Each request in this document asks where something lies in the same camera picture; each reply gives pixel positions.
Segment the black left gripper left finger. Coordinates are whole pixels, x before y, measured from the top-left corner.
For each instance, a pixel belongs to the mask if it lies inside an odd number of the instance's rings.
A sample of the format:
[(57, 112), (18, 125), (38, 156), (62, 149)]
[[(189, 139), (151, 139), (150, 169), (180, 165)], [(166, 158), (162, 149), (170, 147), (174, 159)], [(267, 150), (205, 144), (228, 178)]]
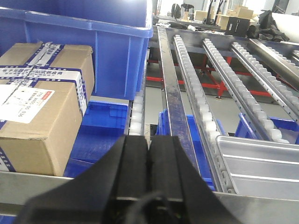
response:
[(110, 224), (122, 206), (146, 193), (147, 141), (123, 135), (74, 179), (29, 199), (20, 224)]

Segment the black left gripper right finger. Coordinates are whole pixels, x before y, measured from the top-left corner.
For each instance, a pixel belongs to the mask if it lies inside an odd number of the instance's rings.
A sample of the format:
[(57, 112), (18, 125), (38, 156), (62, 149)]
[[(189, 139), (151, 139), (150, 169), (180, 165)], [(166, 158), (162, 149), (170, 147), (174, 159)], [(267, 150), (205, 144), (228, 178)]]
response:
[(150, 189), (162, 192), (179, 223), (240, 223), (200, 177), (177, 136), (155, 136), (148, 162)]

